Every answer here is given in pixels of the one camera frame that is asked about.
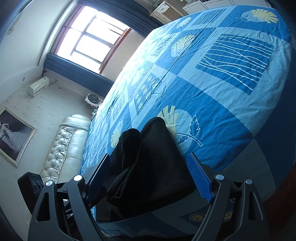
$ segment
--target picture frame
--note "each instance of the picture frame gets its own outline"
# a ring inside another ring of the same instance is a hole
[[[0,154],[18,167],[37,128],[16,116],[7,107],[0,111]]]

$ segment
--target air conditioner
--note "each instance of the air conditioner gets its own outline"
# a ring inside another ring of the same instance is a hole
[[[49,86],[49,78],[43,77],[42,79],[36,81],[34,84],[29,86],[28,95],[35,97],[40,93],[40,91],[44,90],[48,86]]]

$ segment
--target blue bedspread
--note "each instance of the blue bedspread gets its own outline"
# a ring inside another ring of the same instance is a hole
[[[210,9],[154,30],[92,121],[81,173],[123,131],[160,116],[184,158],[194,152],[230,180],[251,178],[267,199],[295,159],[291,44],[279,13],[256,6]]]

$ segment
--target black speaker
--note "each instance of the black speaker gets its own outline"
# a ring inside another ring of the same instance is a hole
[[[22,193],[22,197],[32,214],[37,199],[44,186],[42,178],[39,174],[27,172],[17,180],[17,183],[19,185],[20,192]]]

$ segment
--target blue rubber pad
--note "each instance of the blue rubber pad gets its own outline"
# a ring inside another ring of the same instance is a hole
[[[212,193],[211,181],[206,176],[203,169],[191,153],[188,154],[186,162],[187,168],[195,182],[200,195],[208,202],[212,202],[214,200],[214,195]]]
[[[95,200],[101,190],[103,182],[105,181],[107,174],[111,167],[111,157],[110,155],[105,155],[101,161],[99,161],[92,169],[92,173],[86,183],[86,203],[90,204]]]

